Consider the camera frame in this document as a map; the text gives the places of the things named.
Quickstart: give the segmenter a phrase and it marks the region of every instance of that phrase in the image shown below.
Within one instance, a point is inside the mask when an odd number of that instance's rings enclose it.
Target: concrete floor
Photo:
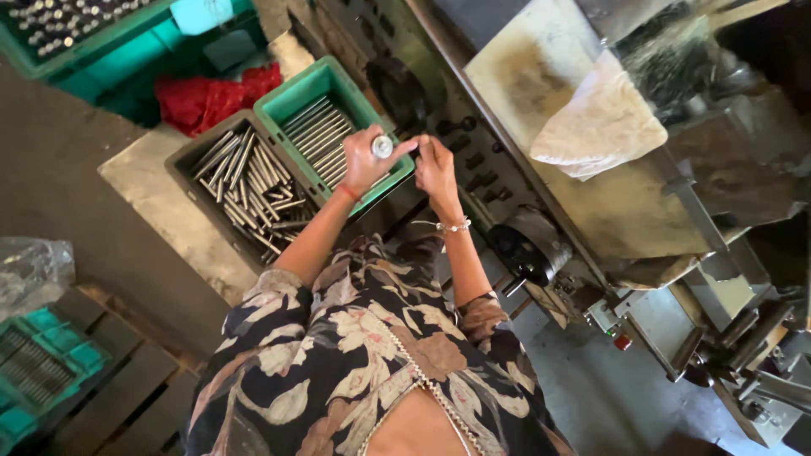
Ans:
[[[107,287],[191,349],[213,351],[227,305],[97,173],[144,131],[23,80],[5,60],[0,84],[0,236],[70,240],[80,281]],[[486,263],[494,281],[503,275],[503,266]],[[798,454],[746,439],[712,391],[670,383],[639,344],[620,352],[594,329],[563,332],[534,306],[515,325],[547,405],[580,454],[714,454],[708,441],[736,456]]]
[[[155,317],[201,354],[229,308],[96,172],[144,130],[24,80],[0,60],[0,236],[66,239],[80,281]]]

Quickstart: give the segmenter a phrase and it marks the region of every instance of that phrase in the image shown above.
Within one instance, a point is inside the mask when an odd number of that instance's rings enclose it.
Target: clear plastic bag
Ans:
[[[0,260],[0,320],[56,301],[76,278],[68,241],[0,238]]]

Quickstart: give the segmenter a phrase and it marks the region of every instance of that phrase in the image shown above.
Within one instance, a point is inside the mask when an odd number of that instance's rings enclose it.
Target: black tray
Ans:
[[[260,247],[239,233],[234,228],[234,224],[220,208],[221,204],[212,194],[203,187],[202,184],[192,180],[194,177],[191,168],[200,158],[219,140],[228,130],[241,130],[250,124],[256,130],[257,138],[268,146],[271,152],[281,161],[281,164],[290,172],[299,188],[307,192],[307,197],[316,208],[321,208],[326,203],[326,199],[315,190],[315,184],[307,179],[304,173],[296,165],[296,162],[279,147],[271,136],[267,128],[251,110],[241,110],[226,120],[218,123],[215,127],[196,137],[192,142],[173,153],[166,159],[165,167],[172,178],[186,192],[186,195],[197,204],[214,226],[228,239],[231,247],[248,262],[256,273],[262,273],[266,266],[261,260],[261,256],[267,248]]]

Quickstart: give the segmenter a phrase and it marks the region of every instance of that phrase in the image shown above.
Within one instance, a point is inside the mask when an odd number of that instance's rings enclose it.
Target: black knob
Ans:
[[[476,128],[476,118],[467,116],[459,123],[453,123],[447,119],[442,119],[436,124],[435,130],[437,135],[447,136],[460,128],[464,131],[473,131]]]
[[[499,175],[494,170],[489,170],[487,174],[482,176],[482,187],[490,187],[498,178]]]
[[[457,153],[469,145],[470,145],[470,136],[462,135],[453,140],[453,142],[448,146],[448,150],[453,153]]]
[[[489,170],[484,176],[476,174],[465,186],[465,190],[473,191],[479,187],[490,187],[498,178],[499,175],[493,170]]]
[[[484,156],[481,152],[476,152],[472,157],[465,159],[465,168],[472,170],[482,163],[484,163]]]
[[[499,191],[498,198],[500,201],[506,201],[513,197],[513,193],[507,188],[504,187]]]
[[[473,178],[470,180],[470,182],[468,182],[467,185],[465,185],[465,190],[473,191],[473,190],[481,187],[482,186],[482,180],[483,180],[482,175],[481,174],[476,174],[475,176],[473,176]]]
[[[492,203],[493,201],[498,199],[498,195],[493,190],[488,190],[487,193],[484,194],[484,202],[485,203]]]

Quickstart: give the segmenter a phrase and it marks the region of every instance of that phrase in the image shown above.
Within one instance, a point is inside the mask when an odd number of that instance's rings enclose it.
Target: wooden pallet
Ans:
[[[12,454],[183,454],[180,429],[204,362],[98,286],[76,287],[52,310],[113,359]]]

